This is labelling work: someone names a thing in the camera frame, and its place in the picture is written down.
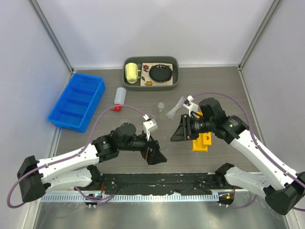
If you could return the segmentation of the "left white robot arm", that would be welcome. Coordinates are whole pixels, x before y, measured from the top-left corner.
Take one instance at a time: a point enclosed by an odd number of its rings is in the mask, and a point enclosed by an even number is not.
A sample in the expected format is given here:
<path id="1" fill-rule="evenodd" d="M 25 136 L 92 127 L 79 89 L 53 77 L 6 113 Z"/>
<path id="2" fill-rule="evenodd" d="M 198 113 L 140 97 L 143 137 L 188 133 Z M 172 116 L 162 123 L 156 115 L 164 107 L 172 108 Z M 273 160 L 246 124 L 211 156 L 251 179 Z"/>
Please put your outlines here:
<path id="1" fill-rule="evenodd" d="M 97 190 L 104 177 L 96 164 L 116 158 L 121 151 L 139 151 L 149 165 L 167 162 L 159 142 L 151 136 L 157 127 L 155 120 L 145 121 L 143 132 L 136 135 L 136 127 L 124 123 L 108 135 L 64 155 L 40 160 L 27 157 L 17 172 L 22 201 L 32 202 L 47 192 L 71 187 Z"/>

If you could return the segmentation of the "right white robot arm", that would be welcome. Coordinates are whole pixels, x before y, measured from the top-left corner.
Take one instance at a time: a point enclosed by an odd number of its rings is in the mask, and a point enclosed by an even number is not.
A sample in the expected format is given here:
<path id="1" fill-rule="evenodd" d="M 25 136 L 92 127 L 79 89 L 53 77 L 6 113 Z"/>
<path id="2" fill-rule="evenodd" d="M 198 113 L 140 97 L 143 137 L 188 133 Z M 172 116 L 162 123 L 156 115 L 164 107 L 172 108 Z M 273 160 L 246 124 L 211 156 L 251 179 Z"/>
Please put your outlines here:
<path id="1" fill-rule="evenodd" d="M 192 96 L 182 97 L 167 117 L 173 119 L 181 107 L 187 108 L 188 113 L 181 115 L 171 142 L 196 140 L 200 134 L 214 133 L 240 151 L 261 172 L 261 175 L 256 175 L 225 163 L 215 172 L 218 187 L 247 189 L 264 198 L 269 207 L 280 215 L 286 215 L 305 196 L 304 172 L 297 173 L 277 158 L 241 118 L 227 116 L 218 100 L 207 98 L 195 104 Z"/>

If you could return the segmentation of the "yellow test tube rack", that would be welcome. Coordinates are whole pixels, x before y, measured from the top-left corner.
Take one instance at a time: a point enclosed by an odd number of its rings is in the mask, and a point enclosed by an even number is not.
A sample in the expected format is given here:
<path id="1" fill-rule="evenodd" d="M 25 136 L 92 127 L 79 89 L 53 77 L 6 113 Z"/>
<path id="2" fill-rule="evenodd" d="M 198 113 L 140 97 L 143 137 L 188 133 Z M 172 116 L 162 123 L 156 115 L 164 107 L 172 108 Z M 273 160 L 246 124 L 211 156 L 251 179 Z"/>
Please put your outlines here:
<path id="1" fill-rule="evenodd" d="M 192 151 L 194 152 L 207 152 L 208 147 L 212 145 L 211 132 L 200 133 L 196 140 L 193 140 Z"/>

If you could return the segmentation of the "glass test tube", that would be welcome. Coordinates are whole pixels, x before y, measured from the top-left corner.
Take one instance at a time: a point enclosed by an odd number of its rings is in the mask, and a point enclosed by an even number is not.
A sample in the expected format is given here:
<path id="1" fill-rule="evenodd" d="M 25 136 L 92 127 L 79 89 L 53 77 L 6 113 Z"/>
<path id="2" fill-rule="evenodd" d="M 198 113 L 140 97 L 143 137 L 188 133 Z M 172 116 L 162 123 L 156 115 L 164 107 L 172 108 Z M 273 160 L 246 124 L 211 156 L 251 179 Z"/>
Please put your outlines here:
<path id="1" fill-rule="evenodd" d="M 173 142 L 169 142 L 167 145 L 160 147 L 162 153 L 166 153 L 172 146 Z"/>

